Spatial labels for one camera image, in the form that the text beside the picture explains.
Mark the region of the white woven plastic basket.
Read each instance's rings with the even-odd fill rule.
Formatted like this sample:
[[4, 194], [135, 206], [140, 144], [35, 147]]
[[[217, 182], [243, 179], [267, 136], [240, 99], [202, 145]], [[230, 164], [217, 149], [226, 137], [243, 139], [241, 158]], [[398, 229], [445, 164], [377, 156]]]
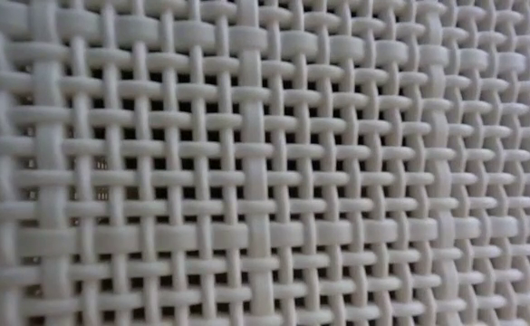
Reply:
[[0, 0], [0, 326], [530, 326], [530, 0]]

